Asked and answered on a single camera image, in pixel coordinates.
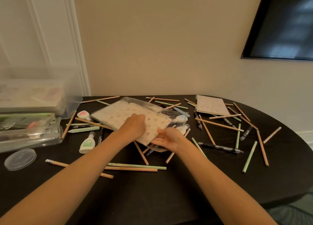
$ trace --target hand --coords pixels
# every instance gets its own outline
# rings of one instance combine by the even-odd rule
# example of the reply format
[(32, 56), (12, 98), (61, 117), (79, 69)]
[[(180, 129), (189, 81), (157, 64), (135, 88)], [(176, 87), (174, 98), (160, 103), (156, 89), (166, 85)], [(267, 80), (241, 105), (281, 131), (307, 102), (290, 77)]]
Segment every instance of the hand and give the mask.
[(172, 152), (177, 152), (179, 145), (186, 138), (175, 128), (158, 129), (159, 135), (151, 143), (160, 145)]
[(129, 139), (129, 143), (140, 138), (146, 132), (145, 115), (132, 114), (117, 131), (122, 137)]

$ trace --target baseboard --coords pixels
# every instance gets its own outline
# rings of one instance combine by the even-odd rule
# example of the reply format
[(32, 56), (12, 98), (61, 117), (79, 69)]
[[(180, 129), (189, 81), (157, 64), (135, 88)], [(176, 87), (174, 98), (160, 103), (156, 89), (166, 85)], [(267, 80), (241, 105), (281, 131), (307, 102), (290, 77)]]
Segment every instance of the baseboard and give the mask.
[(313, 131), (296, 132), (313, 149)]

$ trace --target beige wall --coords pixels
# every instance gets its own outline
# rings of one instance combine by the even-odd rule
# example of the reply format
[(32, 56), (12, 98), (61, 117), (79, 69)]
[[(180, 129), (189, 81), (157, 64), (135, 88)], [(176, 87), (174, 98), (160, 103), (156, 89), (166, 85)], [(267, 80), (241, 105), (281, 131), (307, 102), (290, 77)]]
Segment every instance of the beige wall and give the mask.
[(75, 0), (91, 93), (207, 94), (313, 130), (313, 63), (243, 60), (260, 0)]

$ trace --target wall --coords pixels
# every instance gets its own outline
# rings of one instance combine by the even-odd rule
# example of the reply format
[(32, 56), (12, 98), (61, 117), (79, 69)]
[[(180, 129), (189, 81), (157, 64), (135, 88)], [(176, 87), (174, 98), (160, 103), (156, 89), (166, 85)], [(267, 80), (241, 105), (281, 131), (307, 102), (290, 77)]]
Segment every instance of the wall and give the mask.
[(207, 94), (313, 141), (313, 63), (240, 59), (260, 0), (75, 0), (91, 93)]
[(88, 95), (84, 67), (73, 0), (0, 0), (0, 79), (59, 77), (60, 69), (72, 69)]

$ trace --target forearm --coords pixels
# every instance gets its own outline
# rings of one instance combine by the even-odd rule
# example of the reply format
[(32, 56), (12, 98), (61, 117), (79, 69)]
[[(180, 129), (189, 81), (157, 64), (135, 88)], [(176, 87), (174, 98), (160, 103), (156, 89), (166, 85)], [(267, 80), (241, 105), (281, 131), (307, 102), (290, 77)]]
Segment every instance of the forearm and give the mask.
[(14, 206), (0, 224), (65, 224), (110, 160), (128, 143), (113, 132)]
[(182, 139), (177, 155), (225, 225), (276, 224), (248, 193), (205, 158), (189, 140)]

